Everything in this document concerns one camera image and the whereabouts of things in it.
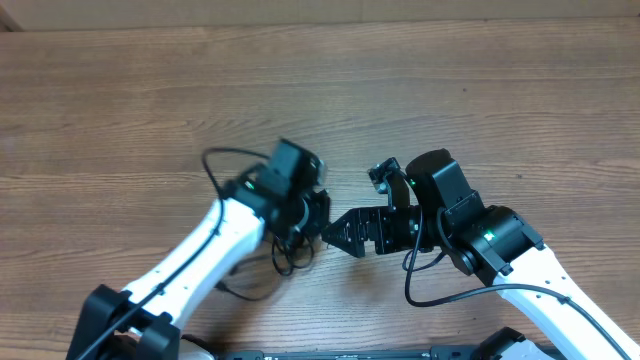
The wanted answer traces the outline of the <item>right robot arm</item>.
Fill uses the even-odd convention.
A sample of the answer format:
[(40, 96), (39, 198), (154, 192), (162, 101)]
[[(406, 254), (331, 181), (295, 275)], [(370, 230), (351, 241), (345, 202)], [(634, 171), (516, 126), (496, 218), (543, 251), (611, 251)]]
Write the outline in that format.
[[(390, 158), (368, 171), (385, 206), (353, 208), (325, 228), (322, 239), (362, 258), (365, 242), (379, 255), (404, 252), (404, 296), (431, 308), (495, 292), (521, 311), (567, 359), (636, 359), (638, 344), (571, 279), (555, 253), (521, 215), (484, 205), (446, 149), (406, 167)], [(420, 252), (437, 250), (482, 285), (434, 300), (411, 294)]]

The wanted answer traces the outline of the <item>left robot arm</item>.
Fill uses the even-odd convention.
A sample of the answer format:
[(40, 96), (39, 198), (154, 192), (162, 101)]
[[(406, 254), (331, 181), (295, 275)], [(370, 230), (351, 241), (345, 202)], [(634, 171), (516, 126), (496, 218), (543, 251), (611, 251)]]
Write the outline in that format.
[(265, 238), (276, 272), (289, 276), (313, 258), (329, 220), (326, 167), (286, 139), (225, 184), (200, 224), (159, 264), (120, 291), (100, 285), (85, 300), (70, 359), (208, 359), (183, 329), (208, 294)]

